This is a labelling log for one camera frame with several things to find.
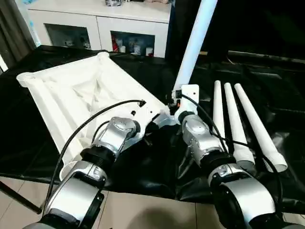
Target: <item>table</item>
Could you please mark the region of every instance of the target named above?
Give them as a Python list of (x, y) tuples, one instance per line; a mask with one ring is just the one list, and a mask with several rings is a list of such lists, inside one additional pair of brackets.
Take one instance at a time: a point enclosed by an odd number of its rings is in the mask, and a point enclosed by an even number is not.
[[(0, 176), (49, 183), (58, 158), (55, 144), (28, 89), (19, 85), (16, 76), (22, 72), (35, 72), (79, 60), (97, 52), (40, 46), (0, 76), (3, 142)], [(170, 65), (161, 58), (122, 53), (111, 53), (111, 59), (159, 100), (167, 103), (166, 95), (171, 93), (179, 65)], [(215, 80), (242, 83), (289, 166), (287, 171), (281, 173), (283, 211), (305, 213), (305, 95), (300, 90), (304, 82), (304, 67), (281, 66), (271, 62), (256, 63), (254, 66), (206, 60), (206, 63), (196, 66), (191, 83), (200, 86), (200, 103), (210, 114)], [(224, 118), (229, 136), (226, 112)], [(256, 165), (260, 171), (257, 177), (276, 197), (274, 177), (265, 171), (259, 157), (260, 149), (242, 110), (241, 118), (249, 145), (256, 151)], [(178, 130), (178, 126), (166, 126), (162, 130), (152, 128), (152, 134), (146, 141), (139, 142), (120, 155), (105, 188), (115, 192), (212, 203), (206, 179), (199, 178), (200, 170), (192, 163), (181, 135), (177, 134)]]

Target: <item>white pole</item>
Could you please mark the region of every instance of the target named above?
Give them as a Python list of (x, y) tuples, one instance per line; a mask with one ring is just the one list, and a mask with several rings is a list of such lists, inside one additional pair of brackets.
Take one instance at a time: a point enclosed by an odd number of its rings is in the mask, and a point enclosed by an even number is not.
[[(234, 141), (247, 144), (246, 136), (244, 135), (242, 121), (240, 119), (237, 105), (234, 99), (232, 87), (229, 83), (226, 83), (224, 85), (224, 91), (227, 100), (232, 139)], [(242, 167), (244, 167), (245, 164), (247, 164), (248, 162), (251, 162), (252, 166), (255, 165), (253, 154), (246, 146), (234, 144), (233, 156), (235, 157), (237, 164), (241, 165)]]
[[(281, 155), (274, 143), (272, 142), (271, 137), (269, 136), (267, 130), (265, 129), (261, 119), (256, 113), (254, 107), (252, 106), (248, 96), (244, 92), (242, 86), (238, 83), (235, 84), (235, 89), (237, 91), (237, 95), (243, 105), (243, 108), (246, 112), (246, 115), (249, 119), (251, 127), (254, 131), (254, 134), (257, 138), (257, 141), (262, 149), (263, 154), (274, 164), (276, 170), (278, 172), (283, 172), (287, 169), (287, 163)], [(270, 166), (265, 162), (267, 169), (272, 172)]]
[(220, 136), (225, 137), (223, 99), (221, 93), (221, 83), (219, 80), (216, 80), (214, 83), (213, 121), (219, 130)]
[(190, 81), (216, 4), (217, 0), (201, 0), (173, 91), (180, 90), (181, 85)]

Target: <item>black cable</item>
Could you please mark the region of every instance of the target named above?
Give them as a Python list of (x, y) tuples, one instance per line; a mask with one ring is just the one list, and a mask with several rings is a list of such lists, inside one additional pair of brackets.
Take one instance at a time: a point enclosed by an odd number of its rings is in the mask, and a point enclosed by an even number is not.
[(103, 114), (104, 112), (114, 108), (114, 107), (117, 107), (117, 106), (120, 106), (122, 104), (127, 104), (127, 103), (143, 103), (144, 101), (143, 100), (127, 100), (127, 101), (123, 101), (123, 102), (119, 102), (117, 104), (114, 104), (114, 105), (111, 105), (105, 109), (102, 109), (101, 111), (95, 113), (94, 115), (92, 115), (90, 118), (88, 118), (83, 124), (81, 124), (73, 133), (72, 135), (68, 138), (67, 142), (65, 143), (65, 145), (63, 146), (62, 150), (61, 150), (61, 153), (59, 154), (59, 158), (58, 158), (58, 161), (57, 161), (57, 164), (56, 164), (56, 167), (55, 167), (55, 170), (53, 172), (53, 175), (52, 175), (52, 178), (51, 178), (51, 181), (50, 181), (50, 185), (49, 185), (49, 188), (48, 188), (48, 192), (47, 192), (47, 197), (46, 197), (46, 202), (45, 202), (45, 205), (44, 205), (44, 208), (43, 208), (43, 214), (44, 215), (44, 211), (46, 209), (46, 205), (48, 203), (48, 200), (51, 196), (51, 192), (52, 192), (52, 189), (53, 189), (53, 185), (54, 185), (54, 181), (55, 181), (55, 177), (56, 177), (56, 174), (57, 174), (57, 170), (59, 169), (59, 165), (61, 163), (61, 160), (62, 160), (62, 157), (64, 155), (64, 153), (66, 152), (69, 144), (71, 143), (71, 141), (73, 140), (73, 138), (81, 131), (81, 129), (83, 129), (89, 122), (91, 122), (94, 118), (96, 118), (97, 116)]
[(219, 135), (215, 134), (212, 130), (210, 130), (210, 134), (211, 134), (211, 135), (214, 135), (215, 137), (217, 137), (217, 138), (219, 138), (219, 139), (222, 139), (222, 140), (226, 141), (227, 143), (228, 143), (228, 142), (231, 142), (231, 143), (238, 144), (238, 145), (242, 145), (242, 146), (246, 146), (246, 147), (248, 147), (249, 149), (252, 149), (247, 143), (234, 141), (234, 140), (231, 140), (231, 139), (226, 138), (226, 137), (220, 137)]
[(110, 122), (110, 121), (106, 121), (106, 122), (104, 122), (104, 123), (102, 123), (102, 124), (99, 125), (99, 127), (96, 129), (96, 131), (95, 131), (94, 134), (93, 134), (91, 144), (94, 142), (95, 137), (96, 137), (98, 131), (102, 128), (102, 126), (105, 125), (105, 124), (107, 124), (107, 123), (109, 123), (109, 122)]
[[(243, 143), (243, 142), (237, 142), (237, 141), (231, 141), (230, 139), (228, 138), (223, 138), (223, 137), (220, 137), (219, 135), (216, 135), (215, 133), (213, 133), (213, 131), (210, 130), (210, 133), (214, 136), (216, 136), (217, 138), (219, 139), (223, 139), (224, 141), (226, 142), (232, 142), (232, 143), (235, 143), (235, 144), (239, 144), (239, 145), (242, 145), (242, 146), (246, 146), (248, 147), (249, 149), (251, 149), (249, 147), (248, 144), (246, 143)], [(265, 160), (265, 162), (270, 166), (270, 168), (272, 169), (275, 177), (276, 177), (276, 183), (277, 183), (277, 193), (278, 193), (278, 198), (277, 198), (277, 211), (278, 213), (281, 212), (281, 209), (282, 209), (282, 202), (283, 202), (283, 183), (280, 179), (280, 175), (278, 173), (278, 171), (276, 170), (274, 164), (272, 164), (272, 162), (264, 155), (264, 154), (261, 154), (263, 160)]]
[(278, 197), (277, 197), (277, 211), (278, 213), (281, 213), (281, 209), (282, 209), (282, 202), (283, 202), (283, 184), (282, 181), (280, 179), (280, 175), (278, 173), (278, 171), (276, 170), (274, 164), (272, 164), (272, 162), (264, 155), (261, 154), (262, 158), (265, 160), (265, 162), (267, 162), (267, 164), (270, 166), (270, 168), (272, 169), (275, 177), (276, 177), (276, 182), (277, 182), (277, 192), (278, 192)]
[[(189, 100), (189, 101), (191, 101), (193, 104), (195, 104), (195, 105), (204, 113), (205, 117), (208, 119), (208, 121), (210, 122), (210, 124), (213, 126), (213, 128), (214, 128), (214, 130), (216, 131), (217, 135), (218, 135), (218, 136), (221, 136), (221, 135), (220, 135), (220, 132), (219, 132), (217, 126), (216, 126), (216, 124), (215, 124), (214, 121), (213, 121), (213, 119), (212, 119), (212, 118), (209, 116), (209, 114), (204, 110), (204, 108), (203, 108), (202, 106), (200, 106), (195, 100), (191, 99), (190, 97), (188, 97), (188, 96), (186, 96), (186, 95), (184, 95), (184, 94), (182, 94), (182, 97), (183, 97), (183, 98), (186, 98), (187, 100)], [(228, 153), (227, 148), (225, 147), (225, 144), (224, 144), (224, 140), (221, 139), (221, 138), (219, 138), (219, 140), (220, 140), (220, 143), (221, 143), (221, 145), (222, 145), (222, 147), (223, 147), (223, 149), (224, 149), (224, 152)]]

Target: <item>table leg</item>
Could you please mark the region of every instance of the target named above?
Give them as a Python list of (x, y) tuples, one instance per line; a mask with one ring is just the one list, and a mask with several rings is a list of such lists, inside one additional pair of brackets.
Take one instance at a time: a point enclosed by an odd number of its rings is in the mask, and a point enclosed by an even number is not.
[(0, 191), (4, 194), (8, 195), (9, 197), (13, 198), (15, 201), (21, 203), (23, 206), (27, 207), (28, 209), (34, 211), (37, 214), (40, 214), (42, 212), (42, 209), (38, 206), (34, 205), (32, 202), (28, 201), (26, 198), (24, 198), (22, 195), (20, 195), (18, 192), (14, 191), (4, 183), (0, 181)]

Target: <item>white plastic crate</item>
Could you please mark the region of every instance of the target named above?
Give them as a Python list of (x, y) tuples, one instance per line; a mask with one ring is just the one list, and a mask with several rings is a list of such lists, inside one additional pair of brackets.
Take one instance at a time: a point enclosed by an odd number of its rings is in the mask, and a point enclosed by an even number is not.
[[(21, 86), (29, 89), (58, 151), (85, 120), (115, 103), (140, 99), (158, 107), (161, 113), (168, 110), (115, 64), (106, 52), (35, 73), (21, 73), (17, 80)], [(83, 128), (72, 140), (62, 159), (64, 169), (60, 178), (64, 177), (74, 161), (81, 159), (80, 152), (90, 145), (98, 125), (113, 116), (132, 117), (131, 111), (138, 109), (137, 103), (118, 106)]]

